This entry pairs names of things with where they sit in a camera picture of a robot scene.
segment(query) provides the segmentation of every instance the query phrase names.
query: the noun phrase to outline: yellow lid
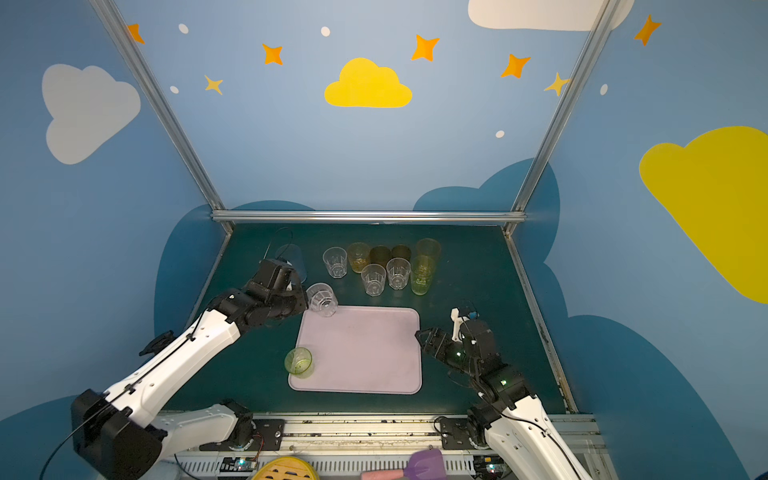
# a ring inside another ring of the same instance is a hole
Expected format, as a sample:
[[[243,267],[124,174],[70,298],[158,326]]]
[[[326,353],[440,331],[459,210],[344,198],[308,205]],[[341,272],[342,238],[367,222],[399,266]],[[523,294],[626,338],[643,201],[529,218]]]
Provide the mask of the yellow lid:
[[[263,466],[251,480],[319,480],[319,476],[301,458],[280,457]]]

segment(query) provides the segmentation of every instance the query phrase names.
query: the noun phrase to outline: pink handle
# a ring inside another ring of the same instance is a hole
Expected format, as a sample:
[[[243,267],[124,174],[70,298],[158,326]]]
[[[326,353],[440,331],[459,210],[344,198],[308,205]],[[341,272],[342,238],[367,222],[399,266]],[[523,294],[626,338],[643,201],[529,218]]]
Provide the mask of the pink handle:
[[[360,480],[397,480],[398,478],[402,478],[402,470],[378,470],[360,474]]]

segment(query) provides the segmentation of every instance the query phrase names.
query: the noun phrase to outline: white cloud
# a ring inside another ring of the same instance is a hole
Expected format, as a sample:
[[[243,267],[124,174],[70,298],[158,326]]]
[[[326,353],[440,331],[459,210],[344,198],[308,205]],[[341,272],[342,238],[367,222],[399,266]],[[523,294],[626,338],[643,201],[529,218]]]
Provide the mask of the white cloud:
[[[612,28],[629,15],[634,0],[620,0]],[[603,0],[469,0],[469,18],[486,28],[588,31]]]
[[[82,162],[141,109],[136,89],[99,67],[51,65],[43,74],[43,100],[53,121],[45,140],[63,164]]]

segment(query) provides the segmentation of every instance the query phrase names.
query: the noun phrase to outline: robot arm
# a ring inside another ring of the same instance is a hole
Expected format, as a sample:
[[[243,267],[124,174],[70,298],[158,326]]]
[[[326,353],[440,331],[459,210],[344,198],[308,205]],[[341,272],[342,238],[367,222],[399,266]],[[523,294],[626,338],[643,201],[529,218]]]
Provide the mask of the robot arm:
[[[459,316],[460,342],[438,328],[420,330],[416,339],[424,353],[468,374],[485,402],[469,410],[472,441],[491,447],[520,480],[591,480],[523,375],[502,362],[488,325]]]
[[[136,480],[159,459],[190,447],[233,436],[244,444],[252,435],[251,422],[236,404],[157,414],[187,380],[241,335],[269,319],[304,310],[306,294],[296,271],[278,260],[262,260],[243,289],[215,298],[184,334],[164,334],[147,346],[142,353],[155,356],[138,370],[103,394],[87,390],[73,401],[74,450],[108,480]]]

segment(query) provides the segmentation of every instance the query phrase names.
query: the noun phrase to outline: dark blue cloud shape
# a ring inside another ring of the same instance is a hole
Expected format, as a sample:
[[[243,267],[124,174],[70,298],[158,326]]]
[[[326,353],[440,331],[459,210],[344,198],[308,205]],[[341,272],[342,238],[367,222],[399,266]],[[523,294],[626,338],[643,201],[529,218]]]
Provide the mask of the dark blue cloud shape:
[[[154,285],[155,335],[184,330],[216,261],[225,233],[210,212],[207,204],[190,210],[165,242]]]
[[[3,478],[36,480],[48,455],[72,431],[69,406],[74,396],[42,403],[0,422],[0,469]],[[94,480],[98,472],[74,453],[72,441],[62,446],[48,466],[46,478]]]
[[[532,161],[529,158],[502,168],[480,188],[440,187],[430,190],[416,201],[413,210],[509,212]]]
[[[578,407],[594,413],[619,478],[747,480],[722,428],[664,354],[612,319],[568,317],[560,284],[544,264],[560,216],[549,166],[526,214],[515,242]]]
[[[234,210],[315,210],[307,205],[297,204],[296,202],[286,202],[284,200],[261,200],[250,202],[235,207]]]

